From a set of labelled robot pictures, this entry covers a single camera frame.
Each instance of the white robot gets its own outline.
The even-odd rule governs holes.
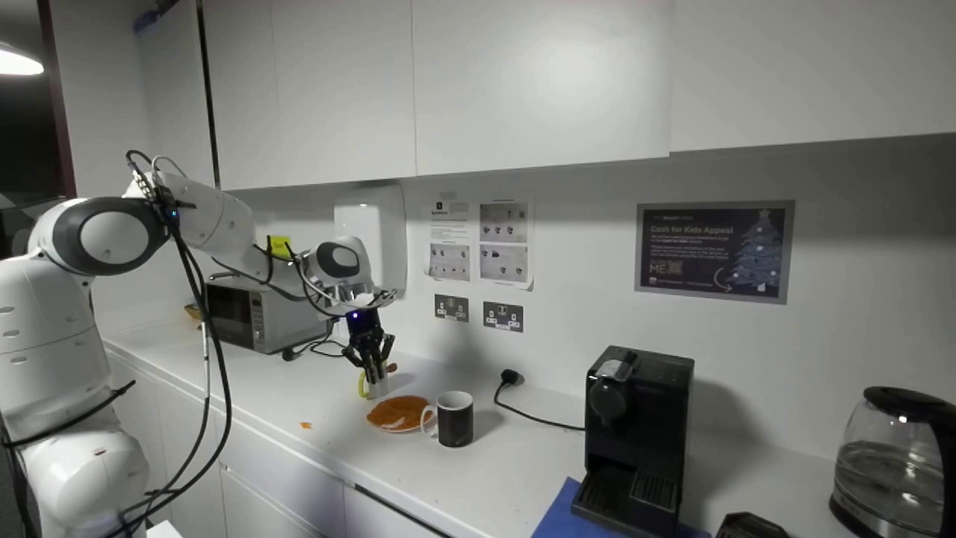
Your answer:
[[[158,166],[139,171],[122,196],[67,199],[40,219],[31,253],[0,261],[0,422],[43,538],[122,534],[119,512],[143,498],[149,465],[110,410],[116,392],[87,285],[139,270],[167,240],[348,317],[349,362],[369,382],[387,379],[391,334],[378,308],[390,293],[375,291],[358,240],[324,241],[276,270],[243,199]]]

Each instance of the ceiling light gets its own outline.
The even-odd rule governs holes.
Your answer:
[[[0,44],[0,77],[37,77],[37,74],[43,74],[40,59]]]

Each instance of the backsplash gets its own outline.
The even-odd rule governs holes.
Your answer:
[[[409,285],[384,322],[397,334],[397,356],[493,379],[508,365],[576,398],[608,343],[687,356],[697,358],[690,428],[833,458],[868,385],[956,400],[953,171],[953,138],[919,138],[403,181]],[[340,192],[243,196],[261,237],[287,234],[305,247],[332,237]],[[445,195],[530,204],[530,291],[427,274],[430,210]],[[697,199],[796,199],[786,305],[633,291],[638,204]],[[154,270],[136,280],[163,288]],[[438,293],[466,296],[470,322],[438,320]],[[523,305],[523,332],[482,325],[484,302]]]

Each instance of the power cord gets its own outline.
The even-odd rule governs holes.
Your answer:
[[[503,407],[503,410],[508,410],[508,412],[515,412],[515,415],[523,415],[523,419],[530,419],[530,422],[538,422],[538,424],[550,424],[550,428],[560,428],[560,429],[587,429],[587,428],[579,428],[579,424],[550,422],[550,419],[542,419],[542,415],[532,415],[532,412],[523,412],[523,410],[506,403],[506,400],[503,400],[503,392],[506,392],[508,385],[520,385],[520,382],[526,382],[526,379],[523,379],[517,371],[506,368],[506,371],[503,371],[503,382],[499,382],[499,388],[497,388],[497,394],[493,394],[493,403]]]

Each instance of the power socket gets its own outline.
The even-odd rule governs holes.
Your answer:
[[[430,244],[430,274],[470,280],[470,244]]]
[[[438,317],[470,322],[470,298],[466,296],[442,296],[438,293]]]
[[[530,247],[523,247],[523,244],[482,244],[482,279],[530,280]]]
[[[487,329],[526,332],[526,308],[520,305],[484,302],[482,320]]]
[[[530,207],[482,204],[482,241],[530,241]]]

